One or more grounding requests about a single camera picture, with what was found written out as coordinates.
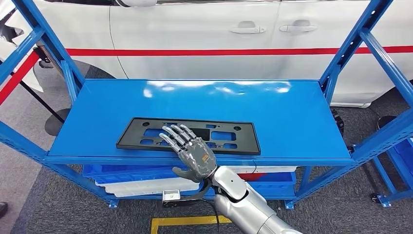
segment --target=black cable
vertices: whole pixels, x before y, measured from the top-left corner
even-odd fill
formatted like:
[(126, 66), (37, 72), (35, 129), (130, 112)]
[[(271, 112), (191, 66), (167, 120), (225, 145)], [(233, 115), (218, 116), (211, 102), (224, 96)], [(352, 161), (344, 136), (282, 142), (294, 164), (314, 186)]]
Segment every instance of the black cable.
[(254, 160), (252, 160), (252, 162), (255, 164), (255, 169), (254, 169), (254, 171), (253, 171), (251, 174), (254, 174), (254, 173), (255, 173), (255, 171), (257, 170), (257, 164), (255, 163), (255, 161), (254, 161)]
[(200, 201), (204, 201), (204, 202), (206, 202), (206, 203), (208, 203), (213, 209), (214, 209), (214, 212), (215, 212), (215, 217), (217, 217), (217, 229), (218, 229), (218, 234), (220, 234), (220, 229), (219, 229), (219, 217), (218, 217), (218, 212), (217, 212), (217, 208), (214, 206), (214, 204), (212, 204), (212, 202), (210, 202), (210, 201), (208, 201), (208, 200), (205, 200), (205, 199), (201, 199)]

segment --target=blue shelf surface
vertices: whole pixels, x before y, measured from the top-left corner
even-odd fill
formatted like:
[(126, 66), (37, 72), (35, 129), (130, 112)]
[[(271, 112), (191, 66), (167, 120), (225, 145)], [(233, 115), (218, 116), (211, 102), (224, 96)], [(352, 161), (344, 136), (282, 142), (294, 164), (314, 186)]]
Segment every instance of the blue shelf surface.
[(317, 80), (142, 79), (88, 79), (46, 160), (181, 165), (174, 152), (117, 149), (132, 117), (253, 122), (261, 155), (218, 154), (220, 165), (352, 160)]

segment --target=round black base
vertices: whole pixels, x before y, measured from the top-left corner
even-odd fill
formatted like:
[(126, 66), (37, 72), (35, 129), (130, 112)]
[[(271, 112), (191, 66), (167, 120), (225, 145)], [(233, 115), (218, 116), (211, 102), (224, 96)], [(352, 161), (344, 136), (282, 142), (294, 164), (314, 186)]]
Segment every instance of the round black base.
[[(62, 118), (66, 119), (70, 112), (70, 108), (62, 109), (56, 113)], [(44, 124), (44, 130), (51, 136), (57, 136), (62, 128), (63, 123), (60, 122), (54, 115), (51, 115)]]
[(390, 123), (396, 116), (383, 116), (378, 119), (376, 129), (379, 130), (380, 128), (384, 127), (386, 124)]

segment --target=blue rack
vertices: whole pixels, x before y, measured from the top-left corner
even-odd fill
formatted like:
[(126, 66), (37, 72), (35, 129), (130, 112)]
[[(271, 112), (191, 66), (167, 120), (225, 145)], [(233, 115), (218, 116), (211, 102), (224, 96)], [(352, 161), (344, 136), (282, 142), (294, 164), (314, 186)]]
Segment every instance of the blue rack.
[[(371, 34), (392, 0), (370, 1), (324, 74), (315, 80), (85, 79), (33, 1), (13, 2), (33, 31), (0, 66), (0, 81), (6, 80), (40, 40), (64, 73), (73, 107), (50, 151), (3, 122), (0, 122), (0, 141), (107, 201), (112, 208), (117, 207), (119, 198), (107, 194), (66, 164), (182, 166), (171, 152), (117, 149), (116, 140), (132, 117), (254, 122), (262, 154), (218, 154), (218, 163), (305, 166), (297, 191), (274, 186), (265, 187), (265, 191), (257, 189), (267, 199), (285, 200), (287, 209), (293, 209), (301, 199), (413, 135), (410, 109), (350, 153), (329, 109), (338, 75), (362, 41), (404, 99), (413, 104), (413, 86)], [(213, 110), (204, 111), (204, 107)], [(313, 166), (333, 167), (310, 182)]]
[(375, 201), (383, 207), (391, 207), (391, 201), (413, 197), (413, 141), (411, 138), (406, 139), (390, 148), (386, 153), (407, 187), (404, 191), (399, 192), (393, 185), (378, 157), (373, 158), (378, 172), (390, 191), (390, 195), (375, 194), (373, 199), (377, 198)]

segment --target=robotic arm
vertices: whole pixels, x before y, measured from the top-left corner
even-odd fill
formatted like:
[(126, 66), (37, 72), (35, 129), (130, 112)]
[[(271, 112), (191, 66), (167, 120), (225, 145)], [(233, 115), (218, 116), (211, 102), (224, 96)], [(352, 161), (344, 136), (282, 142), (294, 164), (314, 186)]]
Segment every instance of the robotic arm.
[(188, 171), (174, 167), (172, 170), (182, 178), (194, 182), (209, 180), (217, 193), (216, 209), (229, 218), (246, 234), (301, 234), (277, 217), (266, 200), (247, 182), (226, 166), (218, 166), (215, 154), (191, 129), (164, 126), (172, 140), (161, 133), (179, 158), (188, 166)]

